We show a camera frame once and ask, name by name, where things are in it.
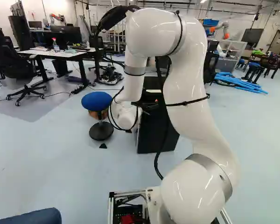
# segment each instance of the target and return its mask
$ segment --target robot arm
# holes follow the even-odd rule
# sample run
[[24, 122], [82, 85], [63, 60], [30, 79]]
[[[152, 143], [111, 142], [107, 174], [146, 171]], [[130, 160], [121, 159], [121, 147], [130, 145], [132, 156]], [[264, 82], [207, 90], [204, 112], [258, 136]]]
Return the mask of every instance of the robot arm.
[[66, 26], [66, 21], [65, 21], [64, 15], [58, 14], [58, 16], [56, 16], [55, 14], [51, 13], [50, 19], [51, 19], [51, 24], [50, 24], [51, 26], [54, 26], [54, 23], [55, 23], [54, 19], [56, 19], [57, 21], [60, 21], [63, 25]]
[[131, 128], [136, 113], [123, 103], [140, 99], [147, 57], [169, 55], [172, 65], [163, 87], [167, 111], [176, 131], [193, 141], [193, 154], [162, 180], [162, 203], [176, 224], [209, 224], [237, 186], [239, 165], [205, 99], [205, 31], [194, 18], [154, 8], [126, 20], [126, 78], [112, 112], [120, 127]]
[[221, 24], [217, 25], [216, 27], [211, 27], [210, 32], [213, 33], [215, 30], [223, 28], [223, 33], [224, 33], [223, 40], [226, 40], [229, 38], [228, 27], [229, 27], [229, 22], [224, 21]]

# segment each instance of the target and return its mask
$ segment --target door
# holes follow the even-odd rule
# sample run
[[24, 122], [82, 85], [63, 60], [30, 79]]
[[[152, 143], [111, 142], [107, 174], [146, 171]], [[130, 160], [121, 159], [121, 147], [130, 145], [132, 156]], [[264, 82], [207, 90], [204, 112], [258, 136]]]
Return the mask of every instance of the door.
[[271, 51], [275, 54], [280, 54], [280, 30], [277, 30], [277, 33], [268, 49], [268, 51]]

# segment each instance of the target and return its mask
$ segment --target floor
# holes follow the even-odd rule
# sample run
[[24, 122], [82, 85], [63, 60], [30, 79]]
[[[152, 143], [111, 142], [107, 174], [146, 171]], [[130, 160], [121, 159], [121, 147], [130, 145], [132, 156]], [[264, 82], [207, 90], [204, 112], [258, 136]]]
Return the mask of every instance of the floor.
[[[73, 65], [78, 68], [68, 63], [69, 69], [79, 76]], [[53, 69], [50, 61], [45, 67]], [[238, 70], [234, 74], [243, 75]], [[88, 75], [92, 80], [93, 73]], [[62, 84], [51, 88], [50, 94], [76, 87], [66, 80], [54, 82]], [[261, 77], [259, 84], [268, 95], [207, 86], [215, 121], [241, 163], [240, 185], [226, 205], [235, 224], [280, 224], [280, 71], [273, 80]], [[51, 105], [34, 121], [0, 112], [0, 218], [56, 207], [64, 224], [104, 224], [109, 191], [160, 184], [153, 168], [154, 154], [136, 154], [131, 134], [115, 130], [106, 142], [107, 149], [91, 140], [88, 130], [96, 121], [80, 103], [91, 91], [34, 99]], [[9, 92], [0, 87], [2, 98]], [[117, 91], [107, 92], [114, 95]], [[6, 105], [2, 110], [18, 110], [14, 102], [0, 101], [2, 104]], [[22, 106], [33, 112], [37, 105], [27, 98]], [[191, 152], [190, 141], [181, 137], [174, 152], [160, 155], [160, 171], [166, 174]]]

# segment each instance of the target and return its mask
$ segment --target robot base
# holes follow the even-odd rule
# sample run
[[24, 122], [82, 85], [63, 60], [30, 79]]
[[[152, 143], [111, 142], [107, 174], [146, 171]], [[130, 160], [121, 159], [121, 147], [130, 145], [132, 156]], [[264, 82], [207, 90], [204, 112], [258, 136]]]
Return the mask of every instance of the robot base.
[[[133, 204], [133, 206], [118, 207], [118, 204], [124, 205], [125, 203]], [[225, 209], [222, 209], [220, 214], [225, 224], [232, 224]], [[121, 217], [123, 216], [139, 217], [145, 219], [148, 224], [175, 224], [163, 206], [160, 187], [150, 187], [146, 190], [128, 192], [110, 192], [108, 200], [108, 224], [120, 224]], [[215, 219], [211, 224], [220, 224], [223, 222]]]

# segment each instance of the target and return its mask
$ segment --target black pedestal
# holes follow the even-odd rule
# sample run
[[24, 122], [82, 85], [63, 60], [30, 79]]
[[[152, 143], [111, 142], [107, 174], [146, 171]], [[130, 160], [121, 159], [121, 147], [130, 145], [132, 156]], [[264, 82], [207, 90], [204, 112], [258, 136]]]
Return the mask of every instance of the black pedestal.
[[89, 136], [96, 141], [104, 141], [113, 134], [113, 125], [102, 121], [94, 124], [89, 130]]

